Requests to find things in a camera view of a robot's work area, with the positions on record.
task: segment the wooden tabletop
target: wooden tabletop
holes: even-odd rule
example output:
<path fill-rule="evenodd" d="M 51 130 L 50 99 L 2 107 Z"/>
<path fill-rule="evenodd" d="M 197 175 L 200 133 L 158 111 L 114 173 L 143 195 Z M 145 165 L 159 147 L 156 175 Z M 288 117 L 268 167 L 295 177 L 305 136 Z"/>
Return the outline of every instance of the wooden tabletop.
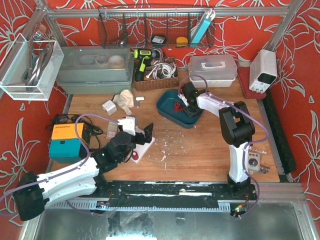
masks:
<path fill-rule="evenodd" d="M 179 79 L 182 80 L 187 74 L 186 71 L 180 71 Z M 219 118 L 204 111 L 193 128 L 182 128 L 159 115 L 157 111 L 156 102 L 165 91 L 166 89 L 149 91 L 132 89 L 134 97 L 144 96 L 144 101 L 140 102 L 140 108 L 131 108 L 132 114 L 138 117 L 138 126 L 141 129 L 154 123 L 155 142 L 138 163 L 133 161 L 121 163 L 117 168 L 105 173 L 105 178 L 127 181 L 226 181 L 230 169 L 230 154 L 229 146 L 221 134 Z M 262 123 L 257 101 L 244 99 L 238 79 L 231 87 L 210 88 L 209 91 L 228 101 L 244 101 L 250 115 Z M 103 110 L 102 104 L 111 100 L 112 97 L 113 94 L 74 95 L 69 114 L 94 113 L 113 120 L 125 117 L 125 112 L 119 107 L 111 116 Z M 107 121 L 96 117 L 91 119 L 95 125 L 107 131 Z M 253 140 L 264 137 L 262 128 L 255 124 Z M 99 136 L 99 139 L 103 146 L 109 141 L 105 135 Z M 93 137 L 90 147 L 98 147 Z M 279 182 L 269 142 L 255 144 L 254 148 L 267 152 L 262 154 L 261 164 L 270 167 L 270 172 L 267 174 L 255 174 L 256 179 L 261 182 Z M 66 164 L 54 162 L 52 170 L 65 166 Z"/>

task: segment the wire mesh basket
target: wire mesh basket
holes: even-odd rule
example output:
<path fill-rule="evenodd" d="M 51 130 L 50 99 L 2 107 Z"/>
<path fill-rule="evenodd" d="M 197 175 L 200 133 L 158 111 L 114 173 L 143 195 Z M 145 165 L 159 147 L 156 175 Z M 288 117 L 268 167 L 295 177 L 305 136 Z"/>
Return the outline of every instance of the wire mesh basket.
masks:
<path fill-rule="evenodd" d="M 194 28 L 204 14 L 204 8 L 175 7 L 149 5 L 151 8 L 134 8 L 127 5 L 99 7 L 98 31 L 103 48 L 130 46 L 132 48 L 155 47 L 152 43 L 154 36 L 164 36 L 166 41 L 162 46 L 190 47 L 191 29 Z M 212 47 L 215 40 L 215 25 L 211 22 L 202 39 L 192 47 Z M 177 38 L 187 39 L 185 44 L 177 44 Z"/>
<path fill-rule="evenodd" d="M 38 48 L 34 49 L 36 53 L 43 50 L 47 44 L 53 45 L 53 50 L 46 67 L 41 72 L 37 81 L 28 84 L 25 82 L 24 76 L 28 65 L 29 42 L 20 34 L 12 46 L 14 44 L 18 46 L 18 53 L 0 81 L 0 88 L 13 100 L 48 101 L 64 58 L 60 45 L 56 40 L 34 41 L 34 44 L 38 46 Z"/>

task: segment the white basket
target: white basket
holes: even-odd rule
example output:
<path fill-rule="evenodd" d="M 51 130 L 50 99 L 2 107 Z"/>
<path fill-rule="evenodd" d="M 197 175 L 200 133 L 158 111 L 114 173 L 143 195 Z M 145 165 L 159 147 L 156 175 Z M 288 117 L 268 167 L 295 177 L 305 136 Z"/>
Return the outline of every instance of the white basket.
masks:
<path fill-rule="evenodd" d="M 13 100 L 49 100 L 58 71 L 64 59 L 64 53 L 56 40 L 34 41 L 35 44 L 38 43 L 40 46 L 42 43 L 49 42 L 53 43 L 53 52 L 49 63 L 43 70 L 37 85 L 26 86 L 22 81 L 22 76 L 27 69 L 29 42 L 26 40 L 16 41 L 15 45 L 19 47 L 18 53 L 10 64 L 10 67 L 5 73 L 2 81 L 0 81 L 0 88 L 3 89 L 3 91 L 5 91 Z"/>

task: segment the power screwdriver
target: power screwdriver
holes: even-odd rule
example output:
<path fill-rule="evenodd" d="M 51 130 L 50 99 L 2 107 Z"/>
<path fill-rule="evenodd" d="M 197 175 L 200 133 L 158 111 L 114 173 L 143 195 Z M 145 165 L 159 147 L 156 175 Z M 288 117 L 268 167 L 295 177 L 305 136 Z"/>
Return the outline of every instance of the power screwdriver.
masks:
<path fill-rule="evenodd" d="M 144 80 L 146 67 L 151 65 L 153 59 L 158 59 L 160 53 L 156 50 L 135 49 L 133 56 L 135 59 L 140 60 L 139 65 L 135 69 L 135 80 L 140 82 Z"/>

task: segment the brown woven basket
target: brown woven basket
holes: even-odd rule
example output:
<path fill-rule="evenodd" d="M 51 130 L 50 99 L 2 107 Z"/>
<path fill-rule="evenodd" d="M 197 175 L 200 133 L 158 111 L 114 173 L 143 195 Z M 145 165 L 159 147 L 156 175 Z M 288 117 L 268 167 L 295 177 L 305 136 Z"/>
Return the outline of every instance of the brown woven basket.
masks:
<path fill-rule="evenodd" d="M 178 70 L 175 70 L 177 77 L 171 78 L 162 78 L 162 79 L 155 79 L 155 80 L 145 80 L 145 81 L 136 81 L 133 78 L 134 87 L 137 91 L 146 91 L 146 90 L 153 90 L 153 89 L 167 89 L 167 88 L 174 88 L 179 85 L 178 80 Z"/>

